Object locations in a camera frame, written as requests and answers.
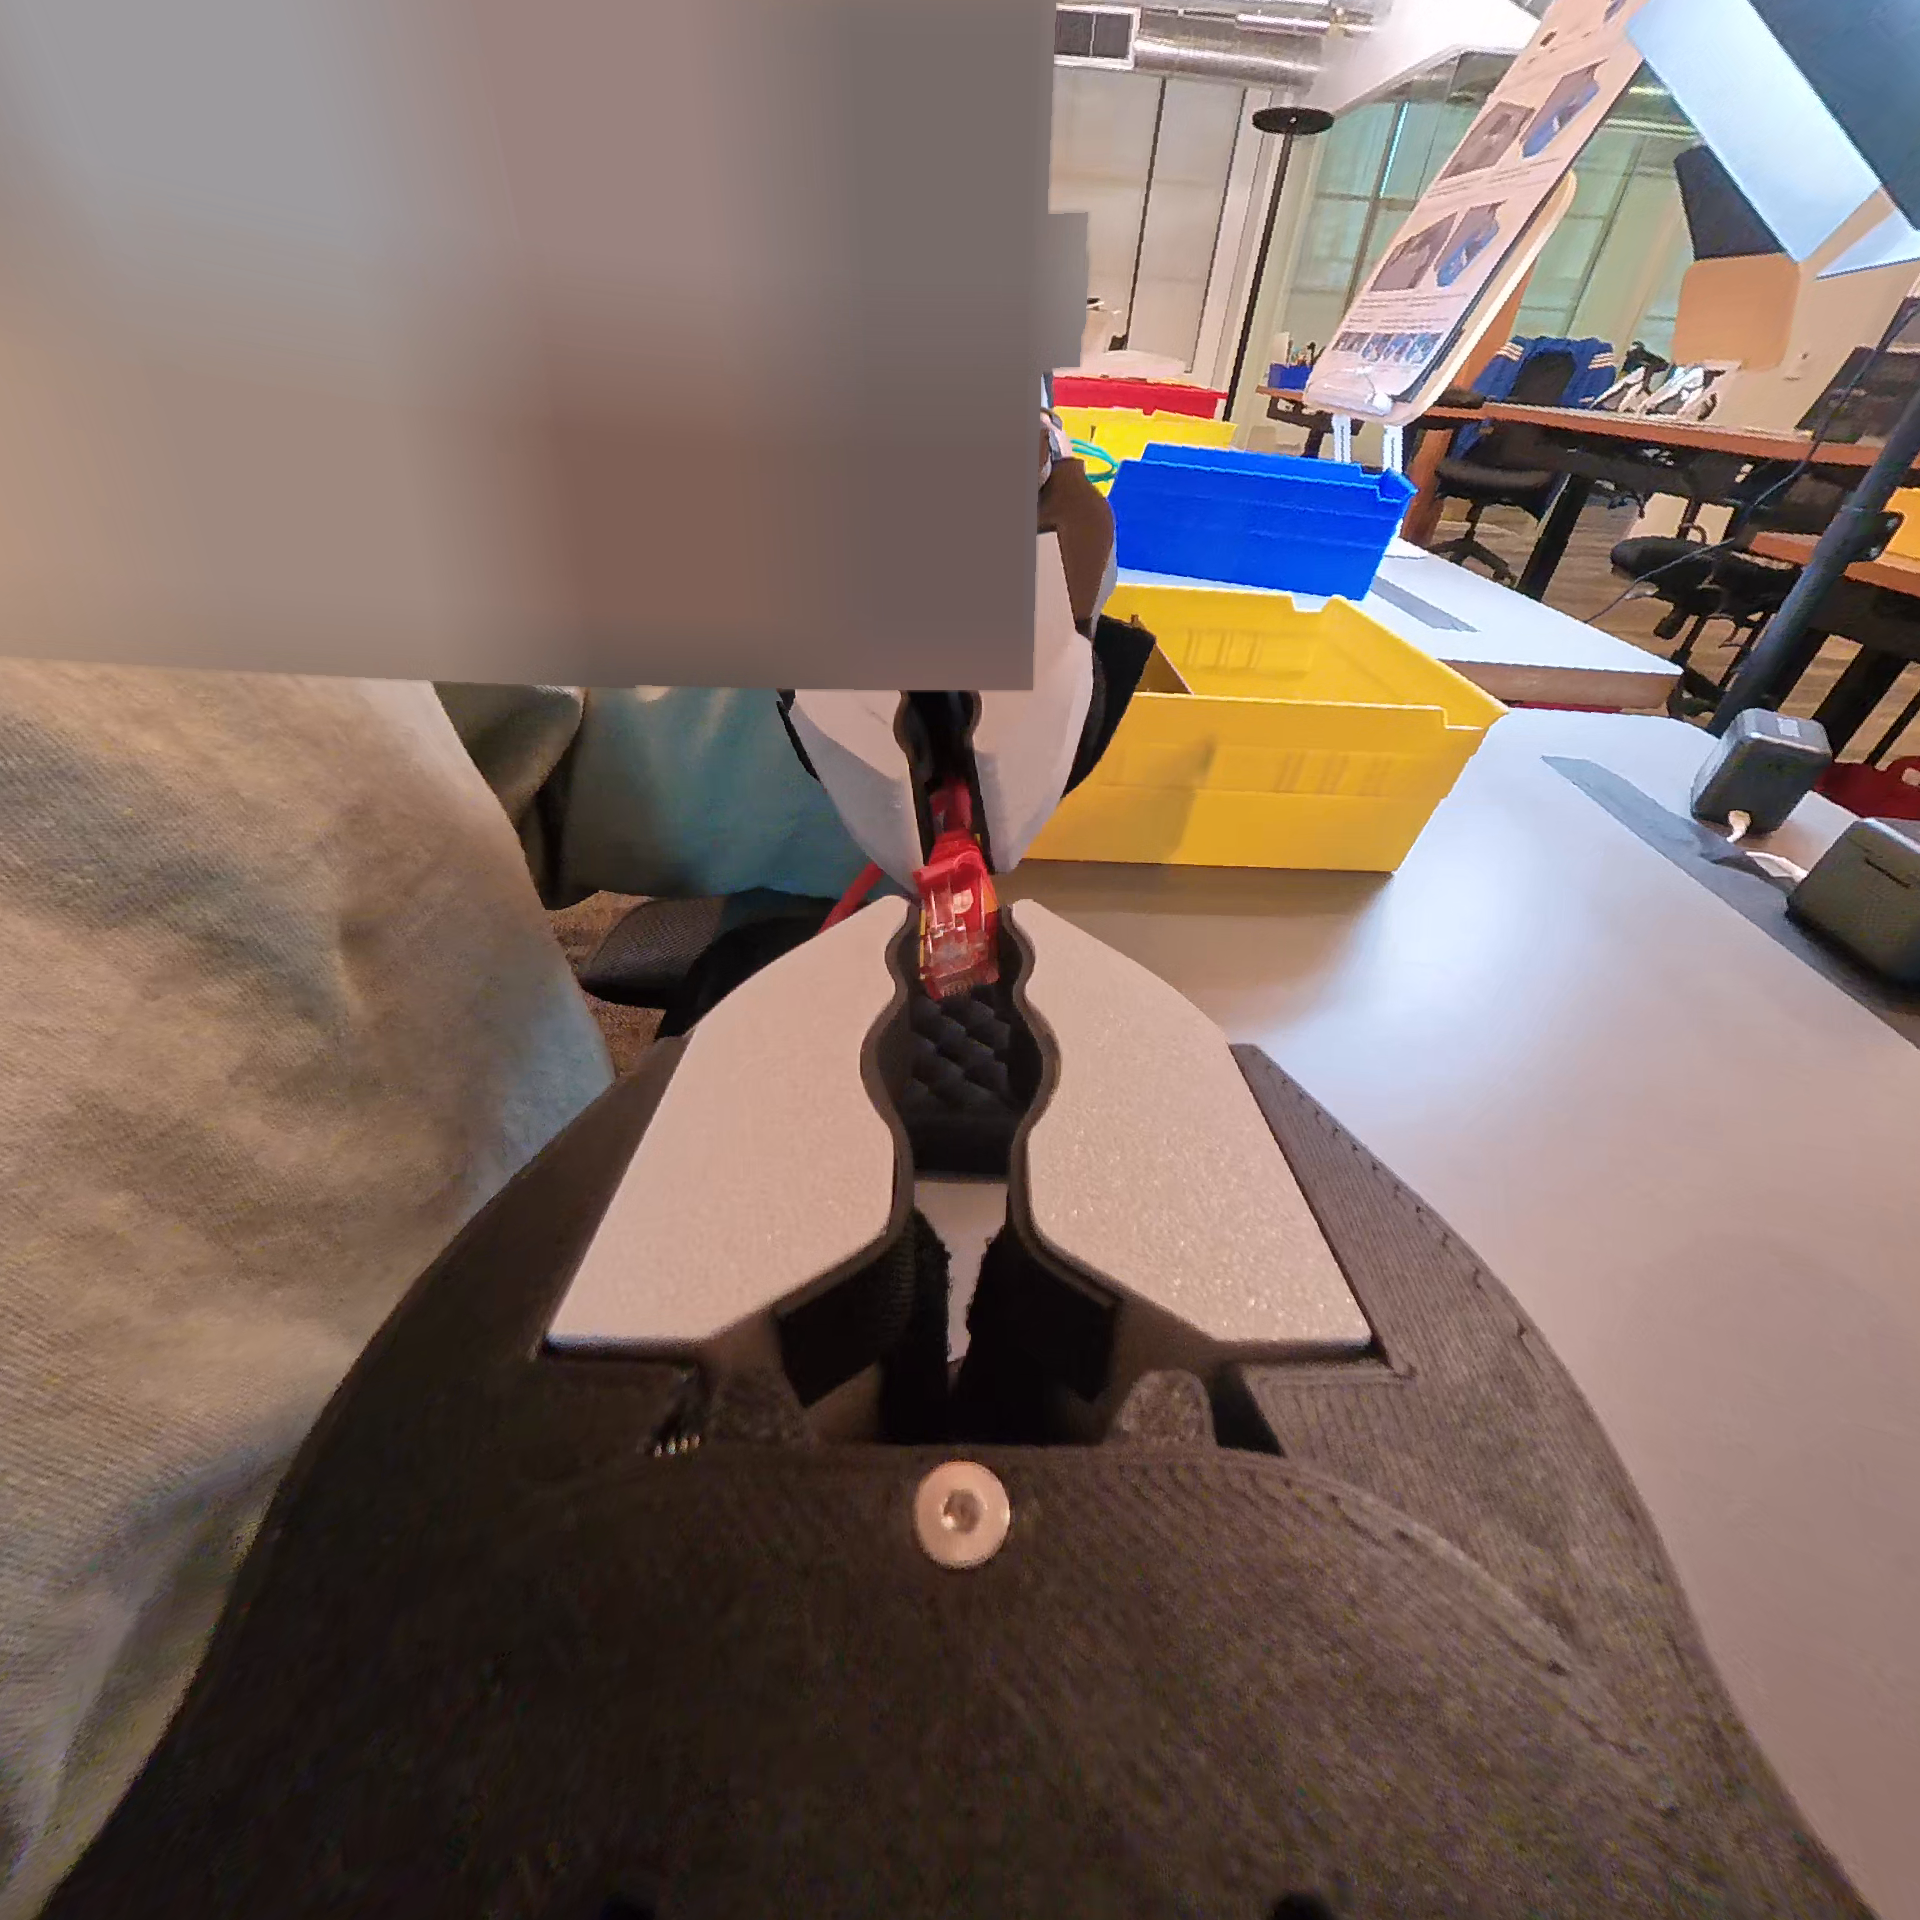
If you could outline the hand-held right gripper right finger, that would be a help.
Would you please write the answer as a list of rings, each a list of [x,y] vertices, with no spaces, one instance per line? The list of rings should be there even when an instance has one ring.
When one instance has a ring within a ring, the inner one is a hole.
[[[1018,1225],[1092,1315],[1092,1361],[1356,1361],[1373,1329],[1223,1029],[1159,975],[1020,900],[1043,1085]]]

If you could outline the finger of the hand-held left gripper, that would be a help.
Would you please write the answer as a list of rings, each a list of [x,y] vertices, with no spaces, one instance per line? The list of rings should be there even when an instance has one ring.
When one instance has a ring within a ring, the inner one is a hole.
[[[927,857],[927,775],[898,688],[795,688],[787,725],[865,857],[915,892]]]
[[[1075,625],[1053,532],[1037,536],[1034,643],[1030,688],[975,697],[975,831],[995,875],[1021,861],[1060,804],[1092,706],[1095,647]]]

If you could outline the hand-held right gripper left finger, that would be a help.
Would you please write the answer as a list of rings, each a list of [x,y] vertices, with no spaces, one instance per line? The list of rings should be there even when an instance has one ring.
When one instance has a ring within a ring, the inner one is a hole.
[[[781,1313],[905,1223],[905,1132],[877,1067],[905,1008],[902,898],[778,957],[686,1036],[551,1348],[775,1348]]]

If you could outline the person's left forearm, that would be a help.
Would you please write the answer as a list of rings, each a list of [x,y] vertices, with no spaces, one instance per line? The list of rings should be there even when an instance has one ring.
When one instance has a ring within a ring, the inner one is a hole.
[[[546,796],[561,895],[839,898],[869,861],[770,688],[591,688]]]

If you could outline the grey desk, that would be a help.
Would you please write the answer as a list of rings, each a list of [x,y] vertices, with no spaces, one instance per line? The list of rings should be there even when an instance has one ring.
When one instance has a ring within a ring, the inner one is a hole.
[[[1514,712],[1388,879],[1026,866],[1493,1267],[1638,1485],[1748,1731],[1918,1896],[1916,1045],[1556,771],[1686,815],[1706,739]]]

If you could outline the person's left hand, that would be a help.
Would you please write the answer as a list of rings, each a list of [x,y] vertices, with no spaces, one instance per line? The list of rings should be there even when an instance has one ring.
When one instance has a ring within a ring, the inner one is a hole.
[[[1092,636],[1118,584],[1118,561],[1113,508],[1084,459],[1052,459],[1039,485],[1039,532],[1058,540],[1073,621]]]

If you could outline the blue plastic bin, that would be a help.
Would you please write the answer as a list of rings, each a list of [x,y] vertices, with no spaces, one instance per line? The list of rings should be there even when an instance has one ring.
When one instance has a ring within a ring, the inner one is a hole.
[[[1357,604],[1414,493],[1398,471],[1154,443],[1108,501],[1121,570]]]

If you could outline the red plastic bin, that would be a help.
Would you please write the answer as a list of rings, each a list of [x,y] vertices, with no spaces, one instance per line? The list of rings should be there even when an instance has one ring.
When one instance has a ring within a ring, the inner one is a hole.
[[[1058,415],[1121,412],[1142,417],[1185,417],[1217,423],[1227,402],[1227,393],[1218,388],[1193,386],[1182,380],[1137,375],[1055,372],[1050,377],[1046,392]]]

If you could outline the black floor lamp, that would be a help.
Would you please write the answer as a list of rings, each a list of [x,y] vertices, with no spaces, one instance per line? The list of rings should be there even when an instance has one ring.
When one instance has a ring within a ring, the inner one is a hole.
[[[1275,236],[1279,227],[1279,207],[1287,192],[1289,165],[1297,147],[1316,139],[1332,131],[1335,113],[1308,104],[1271,104],[1253,113],[1250,127],[1271,148],[1271,169],[1267,181],[1263,216],[1260,237],[1254,245],[1253,267],[1246,274],[1244,301],[1238,312],[1238,335],[1231,353],[1227,395],[1221,405],[1221,417],[1234,421],[1242,380],[1249,368],[1254,332],[1260,320],[1260,301],[1263,298],[1267,265],[1274,256]]]

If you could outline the wooden table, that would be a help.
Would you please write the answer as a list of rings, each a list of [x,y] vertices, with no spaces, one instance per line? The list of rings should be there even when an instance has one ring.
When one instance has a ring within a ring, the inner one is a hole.
[[[1918,561],[1853,561],[1812,611],[1812,631],[1916,666]]]
[[[1418,493],[1401,524],[1409,545],[1433,548],[1442,514],[1441,461],[1449,431],[1510,427],[1522,437],[1522,465],[1554,475],[1548,516],[1519,570],[1517,591],[1542,601],[1561,557],[1597,487],[1622,496],[1675,496],[1695,508],[1755,512],[1764,493],[1796,474],[1853,489],[1879,461],[1883,447],[1834,443],[1802,435],[1771,435],[1747,425],[1699,423],[1671,417],[1622,417],[1510,401],[1470,408],[1433,405],[1409,432],[1409,475]]]

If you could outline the instruction poster board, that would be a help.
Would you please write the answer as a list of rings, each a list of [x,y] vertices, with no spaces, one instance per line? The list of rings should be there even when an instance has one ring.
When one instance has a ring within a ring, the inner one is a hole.
[[[1455,380],[1570,202],[1574,157],[1641,71],[1638,11],[1548,8],[1335,325],[1310,409],[1403,431]]]

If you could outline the grey power adapter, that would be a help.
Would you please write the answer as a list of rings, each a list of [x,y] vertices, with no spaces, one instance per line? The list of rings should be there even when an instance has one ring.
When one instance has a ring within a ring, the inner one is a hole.
[[[1742,839],[1771,834],[1830,764],[1834,746],[1817,721],[1747,709],[1700,765],[1691,819]]]
[[[1787,895],[1787,919],[1868,975],[1918,986],[1918,824],[1860,819]]]

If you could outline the black slanted pole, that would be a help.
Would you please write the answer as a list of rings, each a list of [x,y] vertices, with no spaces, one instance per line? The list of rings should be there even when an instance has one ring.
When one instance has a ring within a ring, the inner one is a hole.
[[[1865,557],[1893,492],[1913,477],[1916,455],[1918,392],[1909,395],[1899,421],[1887,432],[1871,467],[1865,468],[1859,487],[1837,506],[1779,616],[1764,626],[1753,652],[1735,673],[1709,721],[1709,733],[1726,737],[1742,714],[1766,706],[1786,693],[1787,668],[1802,653],[1802,641],[1812,631],[1817,608],[1845,571]]]

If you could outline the studio light panel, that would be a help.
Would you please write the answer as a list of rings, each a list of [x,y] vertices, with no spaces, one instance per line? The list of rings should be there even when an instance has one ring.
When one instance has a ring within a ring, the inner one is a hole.
[[[1646,3],[1628,36],[1793,261],[1883,204],[1817,274],[1916,263],[1916,3]]]

